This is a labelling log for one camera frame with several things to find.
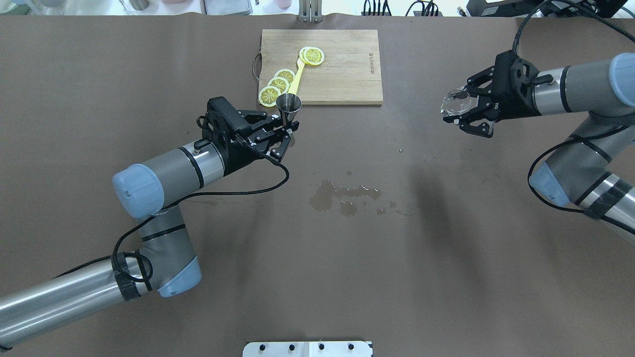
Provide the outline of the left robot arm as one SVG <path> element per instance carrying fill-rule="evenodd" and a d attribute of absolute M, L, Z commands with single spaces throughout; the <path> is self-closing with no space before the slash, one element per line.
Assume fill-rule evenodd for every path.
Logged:
<path fill-rule="evenodd" d="M 266 160 L 290 177 L 282 160 L 299 129 L 302 101 L 294 93 L 274 101 L 276 115 L 238 110 L 225 97 L 208 100 L 197 118 L 198 140 L 113 176 L 114 192 L 135 221 L 105 257 L 1 298 L 1 352 L 120 302 L 156 291 L 172 298 L 202 279 L 181 203 L 214 196 L 204 188 L 254 161 Z"/>

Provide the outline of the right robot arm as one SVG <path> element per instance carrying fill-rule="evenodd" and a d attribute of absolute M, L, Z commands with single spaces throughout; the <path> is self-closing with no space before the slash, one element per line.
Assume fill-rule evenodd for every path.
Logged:
<path fill-rule="evenodd" d="M 574 132 L 533 161 L 528 186 L 545 205 L 606 222 L 633 243 L 634 185 L 607 169 L 634 144 L 633 54 L 541 71 L 506 51 L 440 108 L 445 122 L 486 138 L 502 120 L 583 112 Z"/>

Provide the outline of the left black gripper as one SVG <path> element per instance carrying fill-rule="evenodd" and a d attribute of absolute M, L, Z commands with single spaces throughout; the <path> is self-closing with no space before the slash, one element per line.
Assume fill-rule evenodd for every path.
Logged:
<path fill-rule="evenodd" d="M 291 128 L 280 128 L 283 120 L 278 115 L 263 111 L 238 110 L 225 97 L 208 100 L 202 128 L 202 137 L 215 146 L 224 163 L 224 175 L 251 164 L 259 157 L 281 163 L 293 141 Z M 247 140 L 258 155 L 248 149 Z"/>

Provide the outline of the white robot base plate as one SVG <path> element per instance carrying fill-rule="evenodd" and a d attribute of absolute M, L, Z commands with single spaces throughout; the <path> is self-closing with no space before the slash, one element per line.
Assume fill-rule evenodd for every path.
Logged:
<path fill-rule="evenodd" d="M 367 341 L 282 341 L 247 343 L 243 357 L 374 357 Z"/>

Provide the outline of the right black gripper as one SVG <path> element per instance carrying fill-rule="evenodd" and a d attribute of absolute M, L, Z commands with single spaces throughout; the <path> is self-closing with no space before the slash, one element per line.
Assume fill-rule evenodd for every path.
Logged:
<path fill-rule="evenodd" d="M 494 122 L 539 116 L 533 97 L 539 73 L 532 63 L 511 50 L 498 54 L 494 65 L 472 75 L 459 88 L 459 97 L 490 97 L 494 103 L 485 111 L 485 119 L 462 114 L 444 116 L 444 122 L 470 135 L 492 138 Z"/>

